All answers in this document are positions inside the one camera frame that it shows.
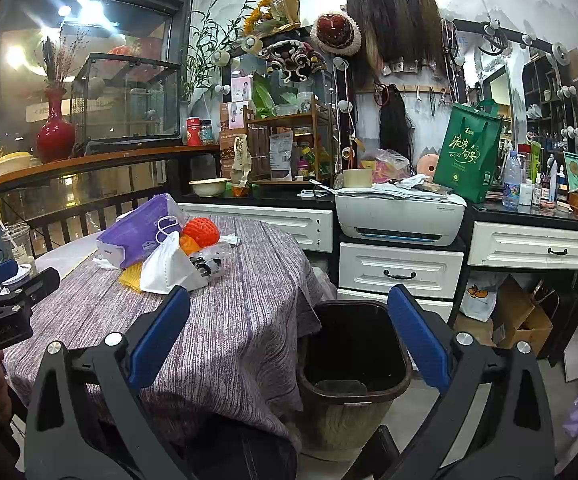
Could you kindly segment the white drawer cabinet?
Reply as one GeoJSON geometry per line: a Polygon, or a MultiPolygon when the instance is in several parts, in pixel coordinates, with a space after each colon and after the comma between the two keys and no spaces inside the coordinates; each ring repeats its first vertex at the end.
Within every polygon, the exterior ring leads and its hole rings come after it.
{"type": "Polygon", "coordinates": [[[342,297],[382,298],[403,283],[435,312],[449,316],[460,299],[464,269],[514,272],[578,271],[578,230],[477,221],[469,244],[414,245],[401,240],[335,240],[331,208],[272,207],[197,202],[181,207],[195,216],[259,220],[291,234],[305,252],[321,252],[342,297]]]}

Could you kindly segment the plastic cup with straw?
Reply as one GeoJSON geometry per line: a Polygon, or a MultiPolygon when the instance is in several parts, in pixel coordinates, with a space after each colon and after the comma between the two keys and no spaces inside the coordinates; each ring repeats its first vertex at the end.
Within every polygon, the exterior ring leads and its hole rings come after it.
{"type": "Polygon", "coordinates": [[[36,273],[35,258],[32,252],[30,226],[21,221],[5,224],[0,217],[1,238],[6,250],[20,266],[26,266],[30,275],[36,273]]]}

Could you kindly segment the dark brown trash bin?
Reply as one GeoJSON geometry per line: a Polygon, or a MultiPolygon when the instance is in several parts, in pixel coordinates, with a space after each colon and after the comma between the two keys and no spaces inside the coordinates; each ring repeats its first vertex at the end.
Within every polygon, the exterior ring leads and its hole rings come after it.
{"type": "Polygon", "coordinates": [[[314,312],[321,328],[299,340],[295,428],[304,454],[345,462],[408,388],[411,359],[379,301],[324,301],[314,312]]]}

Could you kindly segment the sunflower bouquet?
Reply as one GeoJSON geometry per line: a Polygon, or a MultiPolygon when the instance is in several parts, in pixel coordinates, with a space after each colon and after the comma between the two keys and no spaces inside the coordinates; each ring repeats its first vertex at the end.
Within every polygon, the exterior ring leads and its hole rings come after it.
{"type": "Polygon", "coordinates": [[[300,0],[259,0],[242,23],[242,36],[263,38],[301,26],[300,0]]]}

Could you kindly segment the beige paper bag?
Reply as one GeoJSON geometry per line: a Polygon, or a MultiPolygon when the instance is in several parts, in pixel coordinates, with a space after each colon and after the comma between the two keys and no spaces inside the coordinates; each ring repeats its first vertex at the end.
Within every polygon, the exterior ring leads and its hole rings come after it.
{"type": "Polygon", "coordinates": [[[245,134],[236,136],[233,148],[234,160],[233,165],[231,165],[231,184],[236,186],[236,188],[245,188],[248,185],[252,168],[247,136],[245,134]]]}

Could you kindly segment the white face mask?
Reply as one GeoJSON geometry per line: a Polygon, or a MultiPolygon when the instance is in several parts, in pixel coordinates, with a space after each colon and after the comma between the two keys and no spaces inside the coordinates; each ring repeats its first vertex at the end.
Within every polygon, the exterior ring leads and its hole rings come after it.
{"type": "Polygon", "coordinates": [[[182,228],[178,218],[160,218],[155,231],[157,247],[143,261],[140,287],[142,292],[167,295],[175,286],[182,286],[189,292],[204,288],[209,279],[204,278],[189,256],[179,247],[182,228]]]}

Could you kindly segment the green tote bag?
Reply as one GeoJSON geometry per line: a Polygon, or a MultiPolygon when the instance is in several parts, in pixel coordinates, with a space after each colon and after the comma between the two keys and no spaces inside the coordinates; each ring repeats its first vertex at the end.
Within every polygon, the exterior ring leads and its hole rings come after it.
{"type": "Polygon", "coordinates": [[[450,188],[471,203],[485,200],[495,171],[502,119],[498,103],[483,100],[475,107],[452,107],[433,182],[450,188]]]}

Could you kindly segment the purple tissue pack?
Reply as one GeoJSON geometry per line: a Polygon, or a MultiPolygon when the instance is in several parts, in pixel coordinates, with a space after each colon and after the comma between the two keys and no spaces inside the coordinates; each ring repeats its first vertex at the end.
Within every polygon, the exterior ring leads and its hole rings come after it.
{"type": "Polygon", "coordinates": [[[185,220],[169,193],[155,195],[101,232],[98,252],[114,268],[125,269],[145,260],[172,232],[181,232],[185,220]]]}

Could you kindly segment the yellow sponge cloth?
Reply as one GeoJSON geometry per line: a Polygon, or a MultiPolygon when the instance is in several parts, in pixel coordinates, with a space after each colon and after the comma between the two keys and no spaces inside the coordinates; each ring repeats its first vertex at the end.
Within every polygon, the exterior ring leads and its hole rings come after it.
{"type": "Polygon", "coordinates": [[[140,277],[142,276],[143,263],[137,262],[128,266],[119,275],[119,283],[124,287],[134,290],[139,294],[142,292],[140,287],[140,277]]]}

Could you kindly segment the cream bowl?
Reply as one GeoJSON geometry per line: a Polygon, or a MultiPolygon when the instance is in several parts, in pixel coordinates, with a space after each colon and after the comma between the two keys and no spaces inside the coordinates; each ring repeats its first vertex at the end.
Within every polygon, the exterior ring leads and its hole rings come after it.
{"type": "Polygon", "coordinates": [[[199,197],[222,196],[226,192],[227,184],[231,180],[226,178],[213,178],[190,181],[189,185],[193,194],[199,197]]]}

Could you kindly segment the orange foam fruit net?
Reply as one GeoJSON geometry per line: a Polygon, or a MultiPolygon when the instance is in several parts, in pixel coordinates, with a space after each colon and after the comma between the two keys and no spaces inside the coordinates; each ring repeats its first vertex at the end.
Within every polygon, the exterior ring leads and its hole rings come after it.
{"type": "Polygon", "coordinates": [[[200,248],[219,241],[219,229],[209,218],[191,218],[182,229],[182,234],[194,240],[200,248]]]}

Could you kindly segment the red ceramic vase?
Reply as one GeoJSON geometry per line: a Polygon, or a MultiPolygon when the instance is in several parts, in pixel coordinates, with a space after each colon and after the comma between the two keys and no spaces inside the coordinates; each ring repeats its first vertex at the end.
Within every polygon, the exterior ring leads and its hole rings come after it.
{"type": "Polygon", "coordinates": [[[36,137],[36,153],[43,164],[67,159],[76,142],[76,130],[62,117],[62,98],[64,88],[46,88],[48,118],[36,137]]]}

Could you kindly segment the plastic water bottle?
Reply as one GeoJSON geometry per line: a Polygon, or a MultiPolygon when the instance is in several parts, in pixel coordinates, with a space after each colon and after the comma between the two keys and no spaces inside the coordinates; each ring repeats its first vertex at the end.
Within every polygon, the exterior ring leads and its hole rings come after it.
{"type": "Polygon", "coordinates": [[[518,153],[510,151],[502,173],[502,206],[516,210],[519,205],[522,168],[518,153]]]}

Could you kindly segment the glass display case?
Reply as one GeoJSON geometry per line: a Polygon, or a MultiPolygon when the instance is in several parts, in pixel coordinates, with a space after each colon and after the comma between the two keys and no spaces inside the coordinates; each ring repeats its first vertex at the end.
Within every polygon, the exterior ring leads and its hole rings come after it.
{"type": "Polygon", "coordinates": [[[128,54],[88,55],[70,86],[76,148],[181,139],[181,66],[128,54]]]}

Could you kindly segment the red fur hat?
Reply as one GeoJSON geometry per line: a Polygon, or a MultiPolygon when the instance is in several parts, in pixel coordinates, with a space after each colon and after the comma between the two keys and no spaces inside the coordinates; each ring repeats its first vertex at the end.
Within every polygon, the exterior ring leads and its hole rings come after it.
{"type": "Polygon", "coordinates": [[[359,25],[344,12],[321,14],[310,34],[321,50],[335,55],[352,56],[362,47],[359,25]]]}

